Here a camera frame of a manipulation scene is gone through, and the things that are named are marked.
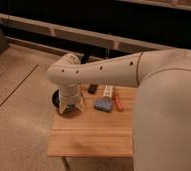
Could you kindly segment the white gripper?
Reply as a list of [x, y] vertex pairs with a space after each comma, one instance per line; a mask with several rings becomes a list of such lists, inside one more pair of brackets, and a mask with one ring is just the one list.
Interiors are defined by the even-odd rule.
[[69, 86], [60, 86], [59, 87], [59, 113], [63, 114], [68, 105], [76, 105], [76, 108], [84, 112], [85, 105], [81, 102], [81, 89], [78, 84], [72, 84]]

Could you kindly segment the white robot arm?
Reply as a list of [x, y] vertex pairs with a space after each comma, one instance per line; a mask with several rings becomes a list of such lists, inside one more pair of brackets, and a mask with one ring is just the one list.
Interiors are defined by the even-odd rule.
[[147, 51], [82, 64], [66, 54], [47, 70], [60, 109], [79, 106], [81, 84], [135, 87], [134, 171], [191, 171], [191, 50]]

